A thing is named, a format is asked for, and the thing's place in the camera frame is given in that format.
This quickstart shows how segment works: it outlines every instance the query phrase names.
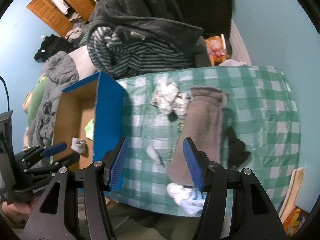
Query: gray fleece blanket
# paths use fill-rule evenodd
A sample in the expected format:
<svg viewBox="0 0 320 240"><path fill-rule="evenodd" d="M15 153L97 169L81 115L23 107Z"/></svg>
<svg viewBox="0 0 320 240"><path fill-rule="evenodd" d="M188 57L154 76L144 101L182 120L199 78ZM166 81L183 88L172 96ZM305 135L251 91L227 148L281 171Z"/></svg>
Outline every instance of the gray fleece blanket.
<svg viewBox="0 0 320 240"><path fill-rule="evenodd" d="M61 92L64 88L79 81L79 73L73 59L64 51L49 58L46 76L49 81L45 87L41 104L29 127L30 147L50 146L53 138L55 116Z"/></svg>

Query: metal screw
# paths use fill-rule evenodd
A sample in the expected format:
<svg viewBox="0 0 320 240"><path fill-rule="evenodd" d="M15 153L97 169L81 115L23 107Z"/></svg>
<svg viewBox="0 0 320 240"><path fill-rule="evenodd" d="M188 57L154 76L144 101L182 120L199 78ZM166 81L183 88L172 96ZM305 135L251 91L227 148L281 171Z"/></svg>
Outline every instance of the metal screw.
<svg viewBox="0 0 320 240"><path fill-rule="evenodd" d="M218 164L216 162L209 162L209 166L211 168L216 168L216 167L218 167Z"/></svg>
<svg viewBox="0 0 320 240"><path fill-rule="evenodd" d="M93 165L94 165L95 167L100 167L100 166L102 165L102 161L95 161L95 162L93 163Z"/></svg>
<svg viewBox="0 0 320 240"><path fill-rule="evenodd" d="M62 167L62 168L59 169L59 172L60 172L61 174L63 174L63 173L66 173L67 170L68 170L68 169L67 169L66 167Z"/></svg>
<svg viewBox="0 0 320 240"><path fill-rule="evenodd" d="M250 175L252 171L248 168L243 169L244 174Z"/></svg>

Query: blue wall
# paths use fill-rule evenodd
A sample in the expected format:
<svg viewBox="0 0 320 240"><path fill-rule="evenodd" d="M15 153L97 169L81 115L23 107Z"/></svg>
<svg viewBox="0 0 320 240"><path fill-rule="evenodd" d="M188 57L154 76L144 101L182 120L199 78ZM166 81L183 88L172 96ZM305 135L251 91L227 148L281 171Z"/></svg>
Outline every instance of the blue wall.
<svg viewBox="0 0 320 240"><path fill-rule="evenodd" d="M305 175L296 204L310 211L320 193L320 35L296 0L234 0L233 20L253 65L282 69L301 121L300 166Z"/></svg>
<svg viewBox="0 0 320 240"><path fill-rule="evenodd" d="M31 0L14 0L0 19L0 75L6 81L13 110L13 148L20 152L27 115L22 103L38 81L43 63L33 57L40 48L42 35L56 34L26 8ZM7 100L0 82L0 112L7 111Z"/></svg>

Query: gray fabric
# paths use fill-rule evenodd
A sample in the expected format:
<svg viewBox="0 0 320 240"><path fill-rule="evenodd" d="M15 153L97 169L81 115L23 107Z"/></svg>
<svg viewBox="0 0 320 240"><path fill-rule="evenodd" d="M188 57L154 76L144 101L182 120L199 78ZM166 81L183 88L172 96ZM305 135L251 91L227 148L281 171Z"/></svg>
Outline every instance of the gray fabric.
<svg viewBox="0 0 320 240"><path fill-rule="evenodd" d="M84 46L86 44L86 39L85 39L85 42L82 45L80 43L81 43L83 37L86 34L88 34L90 25L87 24L87 23L75 23L72 26L72 29L75 29L77 27L79 27L81 29L81 32L82 32L81 35L76 39L71 39L71 41L69 41L69 40L68 41L71 42L76 47L82 47L82 46Z"/></svg>
<svg viewBox="0 0 320 240"><path fill-rule="evenodd" d="M74 27L71 31L67 33L65 36L65 39L69 42L74 42L76 39L79 39L79 37L82 34L82 30L80 27Z"/></svg>
<svg viewBox="0 0 320 240"><path fill-rule="evenodd" d="M49 81L44 90L36 117L31 121L29 127L28 140L30 147L51 145L55 115L61 92L64 88L79 80L76 64L63 51L59 51L49 58L46 64L48 65L46 76L49 78Z"/></svg>
<svg viewBox="0 0 320 240"><path fill-rule="evenodd" d="M203 29L167 19L166 5L162 4L162 8L160 10L159 4L154 4L151 0L99 1L89 18L93 24L87 43L90 57L95 55L95 49L98 46L106 44L95 39L93 41L95 46L89 48L90 37L100 26L109 27L112 30L111 37L116 37L124 45L149 41L164 42L166 46L174 48L178 54L181 52L188 60L194 60L196 53L206 53L202 38ZM154 17L153 9L156 10L157 17Z"/></svg>

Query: blue gripper pad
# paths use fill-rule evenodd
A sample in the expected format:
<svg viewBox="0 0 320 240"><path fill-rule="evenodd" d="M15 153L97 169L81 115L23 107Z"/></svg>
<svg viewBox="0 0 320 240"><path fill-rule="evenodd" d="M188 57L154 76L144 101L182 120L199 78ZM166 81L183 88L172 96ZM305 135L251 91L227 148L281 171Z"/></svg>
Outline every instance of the blue gripper pad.
<svg viewBox="0 0 320 240"><path fill-rule="evenodd" d="M51 157L53 155L56 155L58 153L65 151L66 149L67 149L67 144L65 142L60 142L58 144L44 148L41 155L43 157Z"/></svg>
<svg viewBox="0 0 320 240"><path fill-rule="evenodd" d="M186 159L193 184L199 189L199 191L202 191L202 189L204 188L204 182L202 181L202 172L187 138L185 138L183 141L183 154Z"/></svg>
<svg viewBox="0 0 320 240"><path fill-rule="evenodd" d="M110 171L110 179L108 182L108 186L110 187L110 191L112 191L114 189L114 187L117 186L117 184L118 184L118 180L121 175L124 161L125 161L127 154L128 154L128 147L129 147L128 140L125 139L115 161L113 162L113 165L112 165L112 168Z"/></svg>

